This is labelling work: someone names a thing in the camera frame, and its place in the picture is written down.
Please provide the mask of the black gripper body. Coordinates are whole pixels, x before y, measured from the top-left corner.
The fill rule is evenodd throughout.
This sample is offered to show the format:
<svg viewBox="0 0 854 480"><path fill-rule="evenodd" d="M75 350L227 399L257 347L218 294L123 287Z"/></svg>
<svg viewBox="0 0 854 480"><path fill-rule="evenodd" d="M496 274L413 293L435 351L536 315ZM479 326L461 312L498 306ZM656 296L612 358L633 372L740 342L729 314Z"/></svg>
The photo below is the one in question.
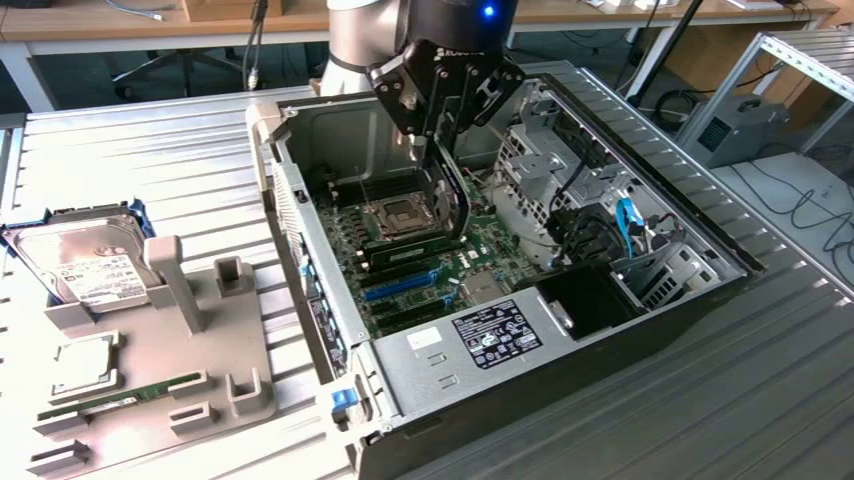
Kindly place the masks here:
<svg viewBox="0 0 854 480"><path fill-rule="evenodd" d="M434 70L449 56L458 60L514 65L505 41L518 1L410 1L405 65L409 71Z"/></svg>

